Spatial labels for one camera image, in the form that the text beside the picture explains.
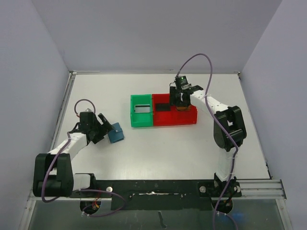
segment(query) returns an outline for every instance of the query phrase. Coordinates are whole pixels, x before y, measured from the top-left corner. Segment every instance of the black bracket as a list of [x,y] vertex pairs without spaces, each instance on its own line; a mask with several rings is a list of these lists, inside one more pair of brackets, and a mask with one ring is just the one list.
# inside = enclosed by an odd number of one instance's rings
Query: black bracket
[[[240,147],[243,144],[243,139],[247,136],[241,109],[238,106],[228,107],[225,111],[216,112],[214,116]],[[227,152],[234,147],[233,143],[216,122],[213,126],[213,137],[215,143]]]
[[108,120],[102,114],[98,117],[103,124],[97,120],[96,115],[93,112],[81,112],[80,122],[76,124],[75,128],[70,133],[83,133],[86,134],[87,144],[91,141],[96,144],[101,141],[108,132],[114,129],[114,127],[108,122]]
[[[40,153],[35,159],[33,194],[42,196],[43,181],[46,172],[55,155]],[[56,175],[49,175],[46,183],[45,196],[65,196],[68,197],[73,189],[73,175],[71,168],[71,157],[67,153],[59,155],[54,168],[57,168]]]

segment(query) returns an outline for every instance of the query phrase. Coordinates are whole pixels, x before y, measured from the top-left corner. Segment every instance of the screw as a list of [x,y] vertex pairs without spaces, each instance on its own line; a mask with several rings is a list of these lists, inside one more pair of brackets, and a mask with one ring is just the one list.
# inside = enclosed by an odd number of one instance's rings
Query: screw
[[113,191],[113,188],[109,186],[108,188],[106,188],[106,191],[107,191],[107,192],[112,192],[112,191]]
[[206,187],[205,186],[201,186],[200,187],[200,192],[201,193],[205,193],[206,192]]

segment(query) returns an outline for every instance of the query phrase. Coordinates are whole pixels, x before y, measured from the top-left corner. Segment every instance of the wire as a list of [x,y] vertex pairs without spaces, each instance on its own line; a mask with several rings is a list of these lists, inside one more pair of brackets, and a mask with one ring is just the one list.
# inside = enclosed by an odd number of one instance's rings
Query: wire
[[171,83],[169,84],[169,87],[171,87],[171,84],[174,84],[174,83],[175,83],[175,81],[171,82]]
[[[117,197],[119,197],[120,199],[122,199],[122,200],[124,201],[124,204],[123,204],[121,207],[115,209],[115,210],[112,211],[112,212],[105,213],[105,214],[100,214],[100,215],[89,215],[89,214],[88,214],[88,215],[87,215],[88,217],[106,217],[106,216],[111,216],[111,215],[117,213],[118,211],[122,210],[122,209],[126,206],[126,203],[127,203],[127,201],[125,200],[125,198],[123,198],[121,195],[119,195],[119,194],[117,194],[117,193],[108,192],[108,191],[104,191],[104,190],[97,190],[97,189],[81,189],[80,191],[81,191],[81,192],[93,192],[93,193],[107,193],[107,194],[110,194],[110,195],[117,196]],[[90,206],[92,206],[92,205],[88,205],[88,206],[84,207],[84,208],[82,209],[82,213],[84,213],[85,210],[86,210],[88,207],[90,207]]]
[[95,114],[95,113],[96,113],[96,107],[95,107],[94,103],[93,103],[92,101],[90,101],[90,100],[84,98],[84,99],[78,100],[78,101],[76,102],[74,108],[73,108],[73,110],[75,111],[75,114],[77,115],[77,117],[79,117],[78,112],[77,112],[77,104],[78,104],[79,102],[83,102],[83,101],[86,101],[86,102],[89,102],[89,103],[92,104],[93,109],[94,109],[94,114]]
[[[181,70],[182,70],[182,68],[183,68],[191,59],[195,58],[196,56],[204,56],[204,57],[206,57],[206,58],[208,59],[208,61],[209,61],[209,64],[210,64],[210,76],[209,76],[209,81],[208,81],[207,88],[206,88],[206,91],[205,91],[205,95],[207,95],[207,94],[208,94],[208,90],[209,90],[209,86],[210,86],[210,83],[211,83],[211,80],[212,80],[213,67],[212,67],[212,62],[211,62],[210,58],[209,58],[206,54],[204,54],[204,53],[198,53],[198,54],[195,54],[195,55],[193,55],[192,57],[190,57],[190,58],[181,66],[181,68],[179,69],[179,71],[178,71],[178,73],[177,73],[176,76],[178,77],[179,74],[180,74],[180,72],[181,72]],[[230,136],[230,134],[227,132],[227,130],[222,126],[222,124],[221,124],[221,123],[218,121],[218,119],[214,116],[214,114],[213,114],[213,112],[212,112],[212,110],[210,109],[210,106],[209,106],[209,104],[208,104],[208,98],[207,98],[207,97],[205,97],[205,102],[206,102],[206,106],[207,106],[207,108],[208,108],[208,110],[209,110],[209,113],[210,113],[210,115],[212,116],[212,118],[214,119],[214,121],[215,121],[215,122],[217,123],[217,125],[221,128],[221,130],[226,134],[226,136],[229,138],[229,140],[231,141],[231,143],[232,143],[232,144],[234,145],[234,147],[236,148],[236,150],[235,150],[235,152],[234,152],[234,154],[233,154],[233,160],[232,160],[231,170],[230,170],[230,174],[229,174],[228,180],[227,180],[226,185],[225,185],[224,189],[222,190],[222,193],[221,193],[220,197],[218,198],[217,203],[216,203],[216,205],[215,205],[215,207],[214,207],[214,212],[213,212],[213,219],[212,219],[212,221],[213,221],[213,229],[215,230],[215,214],[216,214],[216,210],[217,210],[217,207],[218,207],[218,205],[219,205],[219,203],[220,203],[220,201],[221,201],[221,199],[222,199],[222,197],[223,197],[223,195],[224,195],[224,193],[225,193],[225,191],[226,191],[226,189],[227,189],[227,187],[228,187],[228,185],[229,185],[229,183],[230,183],[230,181],[231,181],[231,176],[232,176],[232,174],[233,174],[233,172],[234,172],[234,168],[235,168],[235,157],[236,157],[236,154],[237,154],[238,151],[239,151],[239,147],[238,147],[238,145],[236,144],[236,142],[234,141],[234,139],[233,139],[233,138]]]
[[59,155],[67,148],[67,146],[70,144],[71,142],[71,135],[69,134],[69,132],[67,132],[67,136],[68,136],[68,140],[67,142],[63,145],[62,148],[60,148],[60,150],[57,152],[56,156],[53,158],[47,172],[46,172],[46,175],[45,175],[45,178],[44,178],[44,181],[43,181],[43,186],[42,186],[42,201],[44,203],[50,203],[52,201],[55,201],[56,199],[59,198],[59,196],[55,197],[55,198],[52,198],[51,200],[46,200],[45,199],[45,189],[46,189],[46,183],[47,183],[47,179],[48,179],[48,176],[53,168],[53,165],[55,164],[55,162],[57,161]]

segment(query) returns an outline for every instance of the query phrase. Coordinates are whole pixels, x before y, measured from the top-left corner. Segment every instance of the green box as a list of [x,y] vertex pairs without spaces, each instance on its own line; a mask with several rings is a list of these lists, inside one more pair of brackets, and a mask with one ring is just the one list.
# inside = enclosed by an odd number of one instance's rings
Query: green box
[[[150,105],[149,113],[134,112],[135,105]],[[151,94],[131,95],[130,119],[132,127],[152,127],[153,122],[153,102]]]

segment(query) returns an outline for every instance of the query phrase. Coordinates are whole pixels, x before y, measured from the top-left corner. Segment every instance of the glass panel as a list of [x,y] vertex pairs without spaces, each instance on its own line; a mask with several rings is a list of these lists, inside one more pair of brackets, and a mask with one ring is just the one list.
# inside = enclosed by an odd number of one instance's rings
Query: glass panel
[[[104,201],[96,214],[107,212]],[[212,229],[212,211],[184,209],[177,211],[121,211],[102,218],[81,217],[79,201],[36,202],[30,230],[203,230]],[[231,216],[240,230],[283,230],[275,200],[234,200]],[[235,229],[225,216],[216,218],[216,229]]]

